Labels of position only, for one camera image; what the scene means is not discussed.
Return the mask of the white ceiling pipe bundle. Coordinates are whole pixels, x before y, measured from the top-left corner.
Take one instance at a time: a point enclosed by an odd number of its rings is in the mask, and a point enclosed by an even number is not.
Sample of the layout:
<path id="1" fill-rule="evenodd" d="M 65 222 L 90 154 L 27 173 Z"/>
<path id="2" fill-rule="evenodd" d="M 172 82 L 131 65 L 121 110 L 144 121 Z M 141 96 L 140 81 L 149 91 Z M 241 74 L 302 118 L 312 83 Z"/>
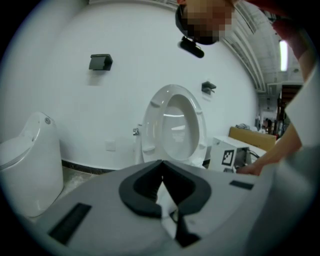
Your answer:
<path id="1" fill-rule="evenodd" d="M 232 31 L 227 37 L 222 38 L 221 42 L 242 63 L 251 77 L 255 91 L 261 94 L 265 93 L 263 72 L 250 41 L 257 32 L 257 25 L 250 15 L 247 2 L 239 2 L 235 5 L 235 16 L 236 21 L 232 23 Z"/>

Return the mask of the dark brown door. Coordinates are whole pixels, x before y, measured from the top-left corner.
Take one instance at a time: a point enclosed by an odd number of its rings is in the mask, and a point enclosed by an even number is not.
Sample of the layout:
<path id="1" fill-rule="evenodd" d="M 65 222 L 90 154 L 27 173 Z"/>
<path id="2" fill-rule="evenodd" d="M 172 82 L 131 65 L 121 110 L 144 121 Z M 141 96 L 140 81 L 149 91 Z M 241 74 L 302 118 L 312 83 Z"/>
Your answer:
<path id="1" fill-rule="evenodd" d="M 298 84 L 289 84 L 289 85 L 282 85 L 281 92 L 279 95 L 278 100 L 278 107 L 279 107 L 279 120 L 284 121 L 286 118 L 285 108 L 287 105 L 293 100 L 293 98 L 298 94 L 302 85 Z"/>

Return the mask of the white toilet with raised seat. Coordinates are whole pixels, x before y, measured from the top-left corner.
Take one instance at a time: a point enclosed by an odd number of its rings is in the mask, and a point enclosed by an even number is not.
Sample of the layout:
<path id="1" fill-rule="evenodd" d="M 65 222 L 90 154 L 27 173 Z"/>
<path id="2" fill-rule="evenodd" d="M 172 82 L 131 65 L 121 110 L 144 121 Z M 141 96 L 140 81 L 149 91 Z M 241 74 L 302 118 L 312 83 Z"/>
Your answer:
<path id="1" fill-rule="evenodd" d="M 203 168 L 207 151 L 207 127 L 203 111 L 191 92 L 170 84 L 150 100 L 142 125 L 138 128 L 136 165 L 169 161 Z M 174 237 L 178 210 L 162 176 L 156 202 L 161 207 L 162 222 Z"/>

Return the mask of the white closed-lid toilet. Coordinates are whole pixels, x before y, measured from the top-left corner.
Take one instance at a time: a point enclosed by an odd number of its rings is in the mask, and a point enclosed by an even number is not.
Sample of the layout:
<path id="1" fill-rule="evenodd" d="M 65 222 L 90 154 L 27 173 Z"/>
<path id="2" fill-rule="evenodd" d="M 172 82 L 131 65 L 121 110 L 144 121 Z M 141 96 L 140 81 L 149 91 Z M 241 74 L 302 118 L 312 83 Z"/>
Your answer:
<path id="1" fill-rule="evenodd" d="M 55 121 L 30 115 L 20 134 L 0 143 L 0 187 L 17 214 L 37 217 L 64 188 L 60 140 Z"/>

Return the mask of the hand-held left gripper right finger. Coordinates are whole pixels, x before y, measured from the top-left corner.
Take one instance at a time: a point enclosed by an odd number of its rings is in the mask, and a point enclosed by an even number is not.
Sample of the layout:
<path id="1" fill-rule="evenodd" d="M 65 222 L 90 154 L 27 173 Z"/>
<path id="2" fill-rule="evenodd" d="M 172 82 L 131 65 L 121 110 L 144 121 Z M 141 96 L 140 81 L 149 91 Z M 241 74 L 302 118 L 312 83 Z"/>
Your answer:
<path id="1" fill-rule="evenodd" d="M 162 161 L 161 174 L 177 207 L 175 236 L 163 247 L 246 247 L 261 211 L 262 176 L 210 171 Z"/>

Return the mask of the black wall-mounted holder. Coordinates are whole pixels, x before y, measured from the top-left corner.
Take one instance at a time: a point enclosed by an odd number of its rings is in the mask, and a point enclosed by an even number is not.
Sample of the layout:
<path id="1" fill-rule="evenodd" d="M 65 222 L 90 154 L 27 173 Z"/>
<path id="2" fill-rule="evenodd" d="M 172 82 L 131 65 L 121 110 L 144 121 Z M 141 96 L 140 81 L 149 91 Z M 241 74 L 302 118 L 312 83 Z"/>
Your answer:
<path id="1" fill-rule="evenodd" d="M 113 59 L 110 54 L 92 54 L 89 63 L 89 70 L 93 71 L 110 71 Z"/>
<path id="2" fill-rule="evenodd" d="M 215 93 L 216 85 L 209 81 L 205 81 L 201 84 L 201 91 L 205 94 L 211 95 L 211 93 Z"/>

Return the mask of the short ceiling light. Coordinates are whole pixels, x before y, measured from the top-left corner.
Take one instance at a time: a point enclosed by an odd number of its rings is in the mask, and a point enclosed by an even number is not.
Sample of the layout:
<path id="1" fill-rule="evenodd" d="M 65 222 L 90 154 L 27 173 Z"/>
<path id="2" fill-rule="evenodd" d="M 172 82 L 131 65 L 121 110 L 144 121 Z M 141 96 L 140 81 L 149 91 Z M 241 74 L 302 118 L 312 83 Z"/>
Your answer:
<path id="1" fill-rule="evenodd" d="M 288 70 L 288 44 L 285 40 L 279 42 L 280 49 L 280 71 L 286 72 Z"/>

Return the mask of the large flat cardboard box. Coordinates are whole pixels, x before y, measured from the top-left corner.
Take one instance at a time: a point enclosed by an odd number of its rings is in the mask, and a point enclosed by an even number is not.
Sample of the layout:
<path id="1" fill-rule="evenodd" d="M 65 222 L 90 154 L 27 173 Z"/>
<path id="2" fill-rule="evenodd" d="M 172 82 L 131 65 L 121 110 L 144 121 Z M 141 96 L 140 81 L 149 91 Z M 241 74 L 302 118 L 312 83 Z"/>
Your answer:
<path id="1" fill-rule="evenodd" d="M 228 136 L 232 139 L 247 143 L 266 152 L 272 149 L 277 141 L 277 137 L 275 135 L 237 127 L 230 127 Z"/>

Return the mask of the person's right forearm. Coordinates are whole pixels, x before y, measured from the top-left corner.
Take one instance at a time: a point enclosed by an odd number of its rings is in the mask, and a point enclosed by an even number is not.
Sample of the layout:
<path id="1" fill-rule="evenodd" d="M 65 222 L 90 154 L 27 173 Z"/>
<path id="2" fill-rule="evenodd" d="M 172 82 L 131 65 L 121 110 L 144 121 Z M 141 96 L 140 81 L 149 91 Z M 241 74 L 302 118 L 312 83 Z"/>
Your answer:
<path id="1" fill-rule="evenodd" d="M 278 163 L 282 158 L 290 156 L 302 147 L 297 130 L 291 123 L 283 136 L 280 138 L 272 149 L 261 156 L 255 163 L 260 166 Z"/>

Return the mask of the person's red shirt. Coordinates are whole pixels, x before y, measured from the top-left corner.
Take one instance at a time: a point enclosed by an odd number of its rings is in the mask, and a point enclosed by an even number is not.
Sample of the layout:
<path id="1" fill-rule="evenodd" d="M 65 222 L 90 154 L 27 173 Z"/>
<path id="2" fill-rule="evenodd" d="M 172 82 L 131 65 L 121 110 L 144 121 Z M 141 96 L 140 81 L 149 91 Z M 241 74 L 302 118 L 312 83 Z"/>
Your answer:
<path id="1" fill-rule="evenodd" d="M 267 17 L 272 28 L 279 37 L 287 42 L 295 58 L 300 60 L 316 60 L 319 58 L 315 44 L 312 42 L 302 23 L 294 19 L 289 4 L 297 4 L 299 0 L 245 0 L 256 6 Z"/>

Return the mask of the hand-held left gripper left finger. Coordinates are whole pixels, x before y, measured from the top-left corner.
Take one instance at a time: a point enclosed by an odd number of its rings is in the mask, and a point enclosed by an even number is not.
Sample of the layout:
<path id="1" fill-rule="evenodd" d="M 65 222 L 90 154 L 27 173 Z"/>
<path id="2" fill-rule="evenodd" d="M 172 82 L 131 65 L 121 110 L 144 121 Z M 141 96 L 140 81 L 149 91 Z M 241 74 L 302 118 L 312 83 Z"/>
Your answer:
<path id="1" fill-rule="evenodd" d="M 163 225 L 161 160 L 86 181 L 36 222 L 57 256 L 172 256 L 179 243 Z"/>

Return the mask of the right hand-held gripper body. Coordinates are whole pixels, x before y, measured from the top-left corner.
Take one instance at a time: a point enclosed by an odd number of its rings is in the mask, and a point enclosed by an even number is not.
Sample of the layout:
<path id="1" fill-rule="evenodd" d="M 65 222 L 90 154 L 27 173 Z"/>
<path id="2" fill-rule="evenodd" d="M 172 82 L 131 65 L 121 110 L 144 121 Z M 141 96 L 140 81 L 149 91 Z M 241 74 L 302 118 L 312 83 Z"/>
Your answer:
<path id="1" fill-rule="evenodd" d="M 210 151 L 210 169 L 212 171 L 236 173 L 237 169 L 250 163 L 250 148 L 244 142 L 228 136 L 212 139 Z"/>

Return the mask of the person's right hand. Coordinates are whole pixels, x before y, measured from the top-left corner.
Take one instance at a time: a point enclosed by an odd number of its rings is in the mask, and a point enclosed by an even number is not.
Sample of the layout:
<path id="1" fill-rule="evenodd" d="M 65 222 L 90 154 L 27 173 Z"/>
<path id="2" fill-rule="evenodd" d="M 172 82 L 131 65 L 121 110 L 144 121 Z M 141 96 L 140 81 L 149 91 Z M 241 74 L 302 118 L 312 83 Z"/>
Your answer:
<path id="1" fill-rule="evenodd" d="M 249 165 L 245 165 L 240 167 L 236 170 L 237 174 L 244 174 L 244 175 L 254 175 L 259 176 L 262 171 L 263 165 L 259 162 L 254 162 Z"/>

